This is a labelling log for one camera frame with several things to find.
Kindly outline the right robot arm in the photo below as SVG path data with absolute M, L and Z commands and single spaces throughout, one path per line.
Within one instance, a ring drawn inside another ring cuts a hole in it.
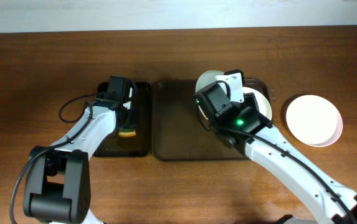
M 296 150 L 271 119 L 259 111 L 253 93 L 244 93 L 241 70 L 210 70 L 193 95 L 204 128 L 229 148 L 258 163 L 310 211 L 314 223 L 357 223 L 357 193 L 332 179 Z

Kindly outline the pale blue plate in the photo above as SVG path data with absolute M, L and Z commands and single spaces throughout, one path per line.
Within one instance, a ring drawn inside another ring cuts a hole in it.
M 198 92 L 210 83 L 214 83 L 217 80 L 216 76 L 223 74 L 224 72 L 219 70 L 209 70 L 204 72 L 196 82 L 195 92 Z

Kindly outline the green and orange sponge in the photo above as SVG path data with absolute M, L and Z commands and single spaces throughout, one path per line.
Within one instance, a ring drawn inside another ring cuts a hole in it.
M 136 129 L 134 128 L 121 128 L 118 132 L 120 138 L 132 138 L 136 136 Z

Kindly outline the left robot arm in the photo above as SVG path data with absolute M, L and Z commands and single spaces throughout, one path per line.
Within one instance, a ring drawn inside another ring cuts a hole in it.
M 23 212 L 41 223 L 100 223 L 90 210 L 89 160 L 111 133 L 127 123 L 138 89 L 134 81 L 110 77 L 90 95 L 67 134 L 36 146 L 18 177 L 25 180 Z

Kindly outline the white plate front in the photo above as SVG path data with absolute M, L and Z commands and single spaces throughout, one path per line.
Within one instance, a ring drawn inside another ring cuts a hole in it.
M 343 118 L 336 106 L 317 95 L 302 95 L 287 107 L 285 120 L 291 134 L 313 147 L 327 147 L 339 140 Z

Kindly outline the white plate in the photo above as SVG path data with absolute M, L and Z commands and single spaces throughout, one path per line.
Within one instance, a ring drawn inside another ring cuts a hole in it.
M 268 101 L 268 99 L 261 94 L 261 92 L 249 88 L 249 87 L 242 87 L 243 93 L 253 93 L 255 95 L 255 99 L 257 101 L 258 111 L 262 113 L 266 118 L 272 120 L 272 108 Z
M 336 106 L 317 95 L 302 95 L 287 107 L 285 120 L 291 134 L 313 147 L 327 147 L 339 140 L 343 118 Z

